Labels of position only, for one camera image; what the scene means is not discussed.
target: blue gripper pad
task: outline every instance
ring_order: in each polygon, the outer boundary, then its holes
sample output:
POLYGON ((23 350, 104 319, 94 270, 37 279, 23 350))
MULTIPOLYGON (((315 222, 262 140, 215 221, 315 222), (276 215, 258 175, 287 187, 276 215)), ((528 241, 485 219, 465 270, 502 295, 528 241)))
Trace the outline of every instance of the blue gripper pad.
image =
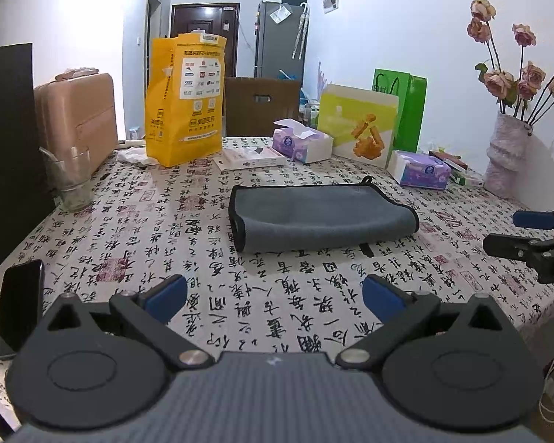
POLYGON ((154 288, 142 293, 139 305, 144 311, 166 325, 187 302, 187 280, 182 275, 172 275, 154 288))
POLYGON ((363 281, 363 303, 384 324, 406 308, 409 296, 399 296, 403 293, 380 277, 370 275, 363 281))
POLYGON ((551 211, 516 211, 513 224, 519 228, 554 229, 554 213, 551 211))

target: flower stem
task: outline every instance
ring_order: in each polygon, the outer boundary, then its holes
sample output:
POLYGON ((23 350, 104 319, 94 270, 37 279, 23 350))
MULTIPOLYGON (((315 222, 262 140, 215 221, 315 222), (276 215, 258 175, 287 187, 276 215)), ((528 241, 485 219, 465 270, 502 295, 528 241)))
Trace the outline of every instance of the flower stem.
POLYGON ((519 67, 519 81, 521 81, 521 75, 523 75, 523 49, 525 47, 521 47, 521 66, 519 67))
POLYGON ((493 64, 493 69, 495 69, 495 59, 493 58, 493 53, 490 49, 490 44, 488 42, 486 42, 486 47, 489 49, 490 61, 493 64))
MULTIPOLYGON (((517 97, 517 106, 515 106, 515 113, 513 113, 513 116, 514 116, 515 118, 517 118, 517 112, 519 111, 519 106, 521 105, 521 102, 522 102, 522 101, 523 101, 523 100, 521 99, 521 97, 517 97)), ((523 112, 524 112, 524 111, 525 111, 525 110, 521 109, 521 119, 523 119, 523 112)))
POLYGON ((546 108, 546 109, 544 110, 544 112, 543 112, 539 117, 534 118, 534 122, 533 122, 533 123, 530 123, 530 125, 531 125, 531 126, 535 125, 535 124, 539 121, 539 119, 540 119, 542 116, 544 116, 544 115, 548 112, 548 110, 549 110, 550 108, 552 108, 553 106, 554 106, 554 103, 552 103, 548 108, 546 108))
POLYGON ((550 78, 550 81, 548 81, 548 84, 544 87, 544 90, 542 91, 542 94, 540 95, 538 101, 536 102, 535 106, 533 107, 532 112, 529 114, 529 118, 527 119, 528 123, 532 120, 533 114, 535 113, 535 110, 538 107, 539 102, 541 102, 542 98, 544 98, 544 93, 546 93, 546 89, 550 86, 551 82, 553 82, 553 81, 554 81, 554 76, 552 78, 550 78))
MULTIPOLYGON (((539 112, 542 111, 542 109, 546 106, 546 103, 550 100, 550 95, 548 95, 548 97, 544 100, 544 102, 539 106, 538 108, 538 111, 536 112, 536 116, 538 116, 539 112)), ((536 118, 532 118, 530 121, 529 121, 529 124, 532 124, 532 122, 535 120, 536 118)))
POLYGON ((495 39, 493 38, 493 32, 490 29, 490 21, 487 21, 486 24, 489 26, 490 42, 493 44, 493 50, 495 50, 495 56, 497 57, 497 66, 499 68, 499 71, 502 71, 500 69, 500 61, 499 61, 499 54, 497 53, 497 47, 495 47, 495 39))

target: metal screw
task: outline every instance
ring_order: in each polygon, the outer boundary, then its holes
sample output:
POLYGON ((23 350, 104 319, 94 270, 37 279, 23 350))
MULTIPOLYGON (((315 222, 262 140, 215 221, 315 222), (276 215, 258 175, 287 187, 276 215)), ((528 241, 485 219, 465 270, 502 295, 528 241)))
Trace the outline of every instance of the metal screw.
POLYGON ((349 364, 365 363, 369 359, 369 353, 360 348, 349 348, 341 353, 341 360, 349 364))
POLYGON ((182 352, 178 359, 189 366, 196 366, 205 363, 209 355, 205 351, 201 350, 188 350, 182 352))

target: table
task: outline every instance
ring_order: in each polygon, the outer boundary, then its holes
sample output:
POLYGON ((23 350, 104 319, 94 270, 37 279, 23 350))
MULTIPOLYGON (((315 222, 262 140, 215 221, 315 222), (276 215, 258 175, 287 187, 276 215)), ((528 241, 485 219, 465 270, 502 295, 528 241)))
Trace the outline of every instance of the table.
MULTIPOLYGON (((225 147, 263 146, 270 138, 225 138, 225 147)), ((211 158, 167 169, 140 169, 111 157, 93 177, 95 202, 69 215, 56 209, 0 266, 40 258, 47 267, 44 310, 61 292, 85 302, 122 290, 145 291, 171 274, 188 281, 186 306, 170 328, 219 356, 222 351, 325 351, 377 330, 361 282, 382 275, 403 290, 424 289, 443 301, 494 296, 524 338, 554 315, 554 284, 540 285, 523 263, 488 257, 490 232, 551 238, 553 231, 515 228, 521 209, 482 189, 450 184, 444 192, 401 188, 383 170, 333 157, 303 165, 221 174, 211 158), (234 185, 357 183, 373 175, 387 195, 420 216, 417 234, 358 247, 238 254, 228 199, 234 185)), ((0 362, 0 401, 7 407, 0 362)))

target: refrigerator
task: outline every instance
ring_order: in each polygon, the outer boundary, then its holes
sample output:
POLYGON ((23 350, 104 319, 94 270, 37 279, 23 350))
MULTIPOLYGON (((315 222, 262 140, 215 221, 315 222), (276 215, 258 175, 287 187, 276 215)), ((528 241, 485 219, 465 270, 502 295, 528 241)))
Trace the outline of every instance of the refrigerator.
POLYGON ((279 70, 283 70, 289 76, 303 83, 305 48, 301 60, 300 50, 296 52, 295 59, 291 58, 303 8, 290 5, 292 14, 277 24, 270 15, 279 9, 279 5, 279 3, 272 2, 262 2, 259 5, 254 76, 282 78, 279 70))

